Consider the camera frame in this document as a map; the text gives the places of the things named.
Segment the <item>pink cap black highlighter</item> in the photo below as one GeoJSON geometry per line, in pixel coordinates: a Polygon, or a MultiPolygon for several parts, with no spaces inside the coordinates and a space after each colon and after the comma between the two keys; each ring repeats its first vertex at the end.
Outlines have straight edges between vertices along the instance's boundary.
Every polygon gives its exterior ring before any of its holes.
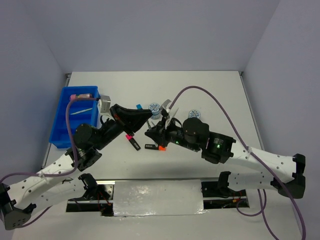
{"type": "Polygon", "coordinates": [[[136,151],[139,151],[141,149],[140,145],[137,143],[137,141],[134,139],[133,136],[126,134],[125,137],[130,142],[130,144],[135,148],[136,151]]]}

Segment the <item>pink cap pencil tube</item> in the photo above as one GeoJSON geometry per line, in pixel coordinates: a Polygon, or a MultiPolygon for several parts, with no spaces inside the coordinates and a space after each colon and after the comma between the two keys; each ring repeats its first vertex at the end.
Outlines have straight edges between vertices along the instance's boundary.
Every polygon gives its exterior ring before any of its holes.
{"type": "Polygon", "coordinates": [[[72,101],[74,99],[79,99],[79,98],[87,99],[87,98],[91,98],[91,97],[92,97],[91,93],[72,94],[72,95],[70,95],[69,100],[72,101]]]}

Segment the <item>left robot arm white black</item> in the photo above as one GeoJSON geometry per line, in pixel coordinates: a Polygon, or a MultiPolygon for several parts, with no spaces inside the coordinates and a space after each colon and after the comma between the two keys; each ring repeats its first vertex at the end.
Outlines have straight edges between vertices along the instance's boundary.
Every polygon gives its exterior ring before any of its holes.
{"type": "Polygon", "coordinates": [[[110,114],[99,128],[88,123],[75,130],[68,127],[72,144],[62,156],[37,173],[26,174],[24,180],[0,185],[0,217],[6,230],[32,224],[34,214],[64,200],[97,196],[97,182],[85,170],[102,157],[100,150],[123,132],[134,135],[152,116],[149,109],[127,109],[118,104],[110,108],[110,114]]]}

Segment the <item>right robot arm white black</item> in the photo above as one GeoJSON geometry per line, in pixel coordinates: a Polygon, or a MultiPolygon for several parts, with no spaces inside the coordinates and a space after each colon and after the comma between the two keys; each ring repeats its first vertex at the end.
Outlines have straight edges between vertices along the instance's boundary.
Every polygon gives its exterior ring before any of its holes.
{"type": "Polygon", "coordinates": [[[283,156],[257,148],[245,147],[231,136],[211,132],[209,125],[197,118],[188,118],[180,126],[173,118],[148,129],[144,134],[161,147],[176,144],[194,152],[212,164],[226,164],[255,170],[255,173],[223,171],[219,174],[217,190],[223,196],[248,189],[276,190],[284,197],[301,199],[306,189],[302,154],[283,156]]]}

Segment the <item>yellow slim highlighter pen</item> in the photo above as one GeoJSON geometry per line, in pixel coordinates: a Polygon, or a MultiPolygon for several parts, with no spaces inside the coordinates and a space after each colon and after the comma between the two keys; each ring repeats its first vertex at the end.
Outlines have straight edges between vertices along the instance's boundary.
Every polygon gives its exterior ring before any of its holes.
{"type": "Polygon", "coordinates": [[[82,113],[85,113],[85,112],[91,111],[92,109],[93,109],[93,108],[82,109],[82,110],[79,110],[79,111],[76,111],[76,112],[70,113],[70,115],[78,115],[78,114],[82,114],[82,113]]]}

